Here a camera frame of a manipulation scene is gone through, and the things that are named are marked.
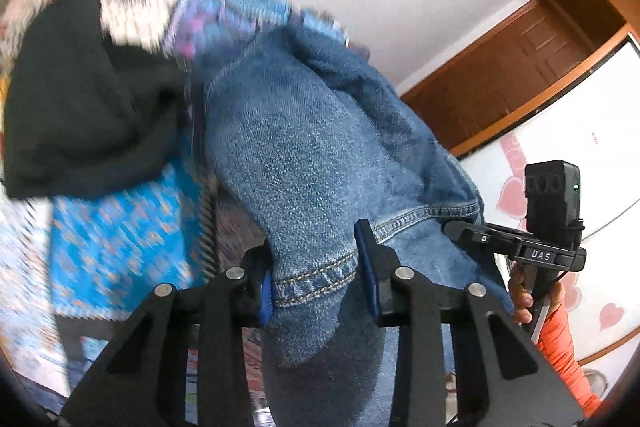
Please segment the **right hand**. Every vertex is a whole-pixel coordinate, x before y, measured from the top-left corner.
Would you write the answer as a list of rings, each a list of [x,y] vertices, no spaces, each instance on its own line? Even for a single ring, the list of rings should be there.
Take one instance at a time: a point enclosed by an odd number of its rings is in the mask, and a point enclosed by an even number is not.
[[[510,272],[510,280],[508,283],[509,295],[511,297],[514,313],[513,321],[518,324],[528,324],[533,320],[530,308],[534,305],[534,298],[524,287],[525,274],[521,265],[513,265]],[[555,311],[562,306],[565,297],[565,289],[561,282],[556,282],[548,294],[550,305],[548,311],[548,319],[551,319]]]

